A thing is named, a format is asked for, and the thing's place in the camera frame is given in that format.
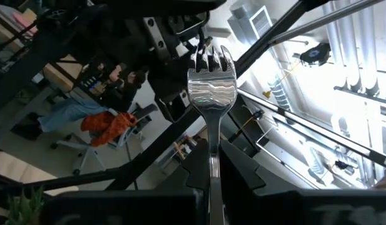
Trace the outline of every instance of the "green plant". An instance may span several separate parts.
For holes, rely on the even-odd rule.
[[[43,187],[40,187],[37,192],[32,189],[30,199],[24,195],[24,191],[20,196],[10,197],[9,215],[5,225],[28,225],[35,224],[39,212],[44,204]]]

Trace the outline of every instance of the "floor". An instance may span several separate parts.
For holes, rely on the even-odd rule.
[[[11,116],[20,110],[22,103],[19,100],[10,102],[0,112],[0,121],[6,121]],[[36,110],[40,114],[47,114],[49,112],[49,104],[43,105],[41,108]],[[67,134],[73,132],[85,141],[89,140],[87,132],[80,131],[80,122],[69,123],[64,125],[61,129],[42,134],[39,139],[35,142],[28,141],[19,137],[11,132],[7,133],[4,138],[0,141],[0,148],[27,163],[40,168],[53,176],[66,177],[72,176],[73,165],[78,162],[78,152],[70,147],[59,146],[53,150],[50,148],[51,143],[54,143],[58,139],[62,139]],[[140,141],[131,136],[128,141],[130,148],[130,154],[132,159],[139,153],[142,152]],[[128,162],[126,154],[126,148],[115,151],[109,147],[99,147],[99,156],[104,162],[107,168],[115,168]],[[81,171],[82,174],[92,173],[100,170],[98,162],[94,158],[89,157],[84,169]],[[160,182],[166,178],[166,173],[159,169],[155,164],[151,165],[138,179],[137,184],[139,189],[153,189]],[[103,190],[111,181],[103,181],[92,184],[85,184],[79,186],[80,190]]]

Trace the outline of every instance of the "chair wheel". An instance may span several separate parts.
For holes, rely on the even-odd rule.
[[[58,147],[58,144],[52,143],[50,147],[51,147],[51,149],[56,149]]]
[[[75,176],[80,175],[80,169],[75,169],[72,173]]]
[[[72,139],[72,134],[67,135],[66,137],[63,138],[65,141],[70,141]]]

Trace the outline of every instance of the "black metal frame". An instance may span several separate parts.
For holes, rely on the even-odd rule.
[[[271,29],[266,32],[240,59],[236,62],[237,77],[240,77],[269,47],[269,41],[278,34],[285,32],[305,12],[326,3],[327,0],[317,1],[314,6],[311,0],[297,2]],[[178,122],[172,124],[164,131],[143,153],[137,155],[132,161],[125,165],[108,169],[103,172],[94,172],[81,176],[63,177],[48,181],[33,182],[29,184],[9,186],[7,193],[16,194],[21,190],[26,193],[32,188],[44,186],[44,190],[52,190],[115,179],[106,190],[124,190],[133,183],[151,164],[158,158],[193,122],[199,118],[199,114],[191,107]]]

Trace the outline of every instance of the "person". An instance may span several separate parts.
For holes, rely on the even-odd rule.
[[[109,81],[111,83],[119,83],[119,90],[121,97],[114,97],[106,95],[101,98],[101,102],[95,102],[89,99],[69,98],[61,101],[51,108],[51,113],[47,116],[39,116],[31,113],[28,118],[31,124],[21,125],[17,124],[12,129],[12,132],[22,136],[30,141],[35,141],[40,134],[48,133],[57,130],[68,122],[74,122],[83,119],[86,116],[95,115],[107,111],[109,108],[119,112],[127,112],[137,90],[145,82],[146,75],[143,71],[122,71],[121,66],[118,65],[109,74]]]

